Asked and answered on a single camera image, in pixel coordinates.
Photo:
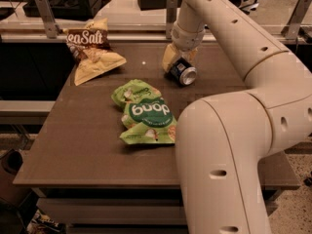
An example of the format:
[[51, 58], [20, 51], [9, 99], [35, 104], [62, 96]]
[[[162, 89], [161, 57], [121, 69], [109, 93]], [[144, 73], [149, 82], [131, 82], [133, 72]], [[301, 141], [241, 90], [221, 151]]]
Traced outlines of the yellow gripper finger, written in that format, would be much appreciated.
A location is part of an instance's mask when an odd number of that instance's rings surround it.
[[174, 43], [169, 44], [163, 55], [162, 67], [166, 73], [171, 69], [171, 66], [177, 61], [180, 57], [180, 52]]
[[186, 60], [189, 61], [189, 62], [193, 62], [194, 59], [196, 58], [196, 55], [198, 53], [198, 49], [195, 48], [191, 51], [189, 51], [187, 54], [186, 54]]

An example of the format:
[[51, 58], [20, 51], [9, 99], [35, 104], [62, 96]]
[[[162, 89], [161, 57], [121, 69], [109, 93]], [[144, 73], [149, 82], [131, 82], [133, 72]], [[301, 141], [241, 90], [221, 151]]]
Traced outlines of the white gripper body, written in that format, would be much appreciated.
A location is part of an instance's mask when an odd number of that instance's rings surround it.
[[205, 35], [205, 26], [202, 23], [196, 24], [193, 29], [183, 28], [178, 21], [174, 22], [171, 32], [174, 45], [183, 52], [197, 48]]

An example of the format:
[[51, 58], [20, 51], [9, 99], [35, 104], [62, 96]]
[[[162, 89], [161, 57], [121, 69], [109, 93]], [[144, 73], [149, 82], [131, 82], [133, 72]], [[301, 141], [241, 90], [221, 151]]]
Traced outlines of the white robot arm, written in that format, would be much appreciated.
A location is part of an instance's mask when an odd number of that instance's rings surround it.
[[190, 234], [271, 234], [260, 159], [312, 133], [312, 75], [228, 0], [182, 0], [172, 39], [195, 49], [208, 29], [246, 84], [180, 114], [175, 156]]

